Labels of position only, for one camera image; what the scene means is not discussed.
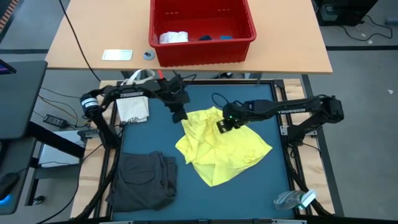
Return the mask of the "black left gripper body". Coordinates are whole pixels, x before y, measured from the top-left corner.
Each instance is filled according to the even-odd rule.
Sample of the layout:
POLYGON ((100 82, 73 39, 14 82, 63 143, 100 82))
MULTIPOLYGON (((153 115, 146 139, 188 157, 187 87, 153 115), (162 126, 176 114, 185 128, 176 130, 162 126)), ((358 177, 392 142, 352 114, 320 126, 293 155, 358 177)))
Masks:
POLYGON ((165 95, 164 104, 172 112, 176 113, 183 110, 183 105, 190 102, 187 91, 177 93, 167 93, 165 95))

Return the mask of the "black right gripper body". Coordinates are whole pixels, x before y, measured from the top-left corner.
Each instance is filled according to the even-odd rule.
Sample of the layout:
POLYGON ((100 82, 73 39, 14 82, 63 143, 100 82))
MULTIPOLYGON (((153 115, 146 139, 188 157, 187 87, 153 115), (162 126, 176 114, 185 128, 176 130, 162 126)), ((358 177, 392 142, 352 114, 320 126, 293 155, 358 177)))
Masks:
POLYGON ((244 107, 244 104, 240 101, 233 101, 233 102, 227 103, 223 107, 224 119, 242 120, 248 114, 249 114, 249 112, 244 107))

